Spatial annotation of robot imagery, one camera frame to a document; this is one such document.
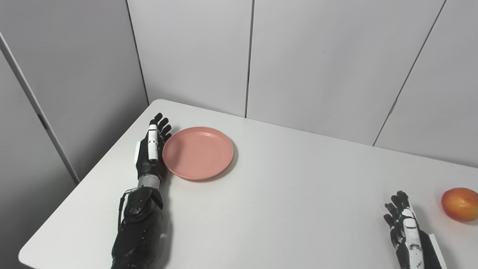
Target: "panel seam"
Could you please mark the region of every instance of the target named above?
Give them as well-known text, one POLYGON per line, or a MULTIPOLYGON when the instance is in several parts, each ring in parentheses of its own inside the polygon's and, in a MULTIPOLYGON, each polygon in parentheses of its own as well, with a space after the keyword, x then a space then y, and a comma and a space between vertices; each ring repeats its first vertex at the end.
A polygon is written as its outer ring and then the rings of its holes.
POLYGON ((43 126, 45 127, 45 131, 47 132, 48 136, 50 137, 50 140, 52 141, 56 151, 58 152, 61 160, 65 164, 66 169, 68 170, 68 173, 72 177, 74 183, 78 185, 80 183, 80 179, 73 168, 73 165, 71 164, 70 160, 65 154, 65 151, 60 145, 60 142, 58 141, 58 137, 54 133, 52 126, 48 119, 45 116, 45 113, 43 112, 43 109, 41 108, 35 94, 33 93, 32 88, 30 87, 28 81, 25 78, 25 75, 23 74, 22 70, 20 69, 20 66, 18 65, 18 62, 15 60, 15 57, 13 56, 13 53, 11 52, 10 48, 8 47, 7 42, 5 41, 5 38, 3 37, 2 33, 0 32, 0 51, 3 53, 5 56, 5 59, 7 60, 8 64, 10 65, 11 70, 13 71, 15 77, 17 78, 21 88, 23 89, 23 92, 28 98, 28 101, 33 107, 33 110, 35 113, 43 119, 43 126))
POLYGON ((249 58, 247 62, 247 84, 246 84, 246 106, 244 110, 244 118, 247 118, 247 108, 249 103, 249 80, 250 80, 250 55, 252 52, 252 31, 254 27, 254 7, 255 0, 252 0, 252 8, 250 12, 250 33, 249 33, 249 58))
POLYGON ((408 81, 408 77, 410 77, 410 74, 412 73, 412 70, 413 70, 413 68, 415 67, 415 64, 416 64, 416 62, 417 62, 417 60, 418 60, 418 57, 420 57, 420 54, 422 53, 423 48, 425 47, 425 44, 426 44, 426 42, 428 41, 428 38, 430 37, 430 34, 432 33, 433 28, 435 27, 435 24, 436 24, 436 22, 437 22, 437 20, 438 20, 438 17, 440 17, 440 14, 442 13, 443 7, 445 7, 446 1, 448 1, 448 0, 445 0, 445 1, 443 2, 443 4, 442 4, 440 10, 438 11, 438 14, 437 14, 436 17, 435 17, 435 20, 433 21, 432 27, 431 27, 430 30, 428 31, 428 34, 426 35, 425 40, 423 41, 423 44, 422 44, 422 46, 420 47, 420 50, 418 51, 418 54, 417 54, 417 56, 415 57, 415 60, 413 61, 413 64, 412 64, 412 66, 410 67, 410 70, 408 71, 407 76, 405 77, 405 81, 403 82, 402 87, 401 87, 400 90, 398 91, 397 97, 396 97, 395 100, 393 101, 393 104, 392 104, 392 106, 391 106, 391 108, 390 108, 390 110, 389 110, 389 112, 388 112, 388 114, 387 114, 387 117, 385 118, 385 121, 383 122, 383 124, 382 124, 382 126, 381 126, 381 128, 380 128, 380 131, 379 131, 377 137, 375 138, 375 141, 373 142, 373 145, 372 145, 372 146, 375 146, 375 144, 377 143, 377 140, 379 139, 380 134, 382 133, 383 128, 385 127, 385 124, 386 124, 387 121, 388 121, 388 118, 390 117, 390 114, 392 113, 393 109, 395 108, 395 105, 397 104, 398 98, 400 97, 400 94, 402 93, 403 87, 405 87, 405 84, 406 84, 407 81, 408 81))
POLYGON ((148 103, 148 106, 149 106, 150 102, 148 97, 148 91, 146 90, 146 82, 144 81, 144 74, 143 74, 143 67, 141 65, 140 52, 138 50, 138 43, 136 42, 136 34, 134 33, 133 20, 131 18, 131 12, 130 12, 130 4, 128 3, 128 0, 125 0, 125 2, 126 2, 126 10, 128 11, 128 17, 130 19, 131 33, 133 34, 134 48, 136 49, 136 57, 138 57, 138 64, 140 65, 140 73, 141 73, 141 79, 143 81, 144 94, 146 95, 146 102, 148 103))

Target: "pink plate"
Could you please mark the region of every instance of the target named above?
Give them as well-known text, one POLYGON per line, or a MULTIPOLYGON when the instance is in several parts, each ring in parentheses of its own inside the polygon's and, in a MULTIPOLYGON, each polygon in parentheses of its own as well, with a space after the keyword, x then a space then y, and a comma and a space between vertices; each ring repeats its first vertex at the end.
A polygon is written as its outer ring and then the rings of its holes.
POLYGON ((192 127, 171 136, 164 145, 163 159, 175 175, 190 180, 211 178, 232 161, 229 137, 208 127, 192 127))

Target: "red apple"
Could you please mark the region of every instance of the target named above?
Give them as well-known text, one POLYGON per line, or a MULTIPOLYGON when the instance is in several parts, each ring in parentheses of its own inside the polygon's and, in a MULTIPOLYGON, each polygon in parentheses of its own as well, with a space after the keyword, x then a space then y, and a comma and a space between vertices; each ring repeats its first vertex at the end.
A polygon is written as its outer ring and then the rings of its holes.
POLYGON ((468 222, 478 219, 478 193, 467 188, 454 188, 442 196, 445 213, 452 219, 468 222))

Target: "tabletop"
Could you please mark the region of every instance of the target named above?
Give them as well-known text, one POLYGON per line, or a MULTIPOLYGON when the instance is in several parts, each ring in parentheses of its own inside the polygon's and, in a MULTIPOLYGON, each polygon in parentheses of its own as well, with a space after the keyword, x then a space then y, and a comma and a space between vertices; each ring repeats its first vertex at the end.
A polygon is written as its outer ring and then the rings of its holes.
POLYGON ((162 112, 173 133, 221 130, 235 155, 213 180, 162 183, 164 231, 154 269, 398 269, 384 203, 410 196, 448 268, 475 268, 478 223, 440 206, 453 187, 478 190, 478 169, 156 100, 21 249, 36 269, 111 267, 118 203, 136 187, 136 141, 162 112))

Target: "robotic hand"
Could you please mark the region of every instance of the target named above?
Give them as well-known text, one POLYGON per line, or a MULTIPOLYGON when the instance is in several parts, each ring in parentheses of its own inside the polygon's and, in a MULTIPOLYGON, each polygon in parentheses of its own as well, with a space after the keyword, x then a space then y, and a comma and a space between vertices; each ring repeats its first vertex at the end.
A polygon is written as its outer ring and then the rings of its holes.
POLYGON ((138 187, 127 190, 119 203, 118 235, 111 253, 111 269, 148 269, 156 258, 163 221, 159 185, 167 175, 161 153, 171 137, 168 121, 161 113, 157 114, 150 121, 145 138, 137 144, 138 187), (127 194, 128 201, 121 221, 127 194))
POLYGON ((446 269, 438 243, 433 234, 422 231, 415 212, 403 191, 385 204, 390 214, 383 216, 390 226, 390 238, 395 247, 401 269, 446 269))

